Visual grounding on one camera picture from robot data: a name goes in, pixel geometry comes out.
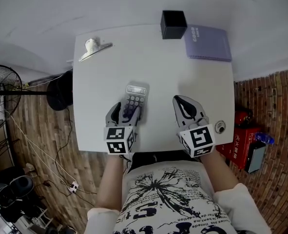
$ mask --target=blue plastic object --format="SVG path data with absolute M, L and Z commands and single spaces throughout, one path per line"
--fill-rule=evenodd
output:
M 255 139 L 265 144 L 273 144 L 275 142 L 274 138 L 268 134 L 260 132 L 255 133 Z

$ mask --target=white cube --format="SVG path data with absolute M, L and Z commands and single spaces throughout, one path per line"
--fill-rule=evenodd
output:
M 108 154 L 128 154 L 135 142 L 135 127 L 105 127 L 104 140 Z
M 192 158 L 209 154 L 214 150 L 215 137 L 211 124 L 182 131 L 179 138 Z

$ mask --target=red box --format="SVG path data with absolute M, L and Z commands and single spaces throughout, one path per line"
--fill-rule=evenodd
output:
M 261 131 L 261 127 L 247 129 L 235 127 L 233 132 L 233 142 L 224 145 L 217 145 L 216 149 L 227 159 L 230 159 L 235 163 L 239 169 L 244 169 L 247 162 L 249 146 L 251 143 L 256 142 L 255 133 L 259 131 Z

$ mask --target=forearm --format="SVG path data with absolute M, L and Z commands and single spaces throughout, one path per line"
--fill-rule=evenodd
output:
M 123 159 L 109 155 L 97 193 L 96 207 L 121 211 Z
M 201 156 L 201 161 L 215 192 L 232 189 L 239 183 L 232 170 L 226 165 L 216 150 Z

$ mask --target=shirt sleeve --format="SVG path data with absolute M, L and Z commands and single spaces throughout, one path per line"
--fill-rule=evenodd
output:
M 104 208 L 93 208 L 87 212 L 84 234 L 112 234 L 120 212 Z
M 245 185 L 240 183 L 233 189 L 216 192 L 213 199 L 226 212 L 235 230 L 252 234 L 271 233 Z

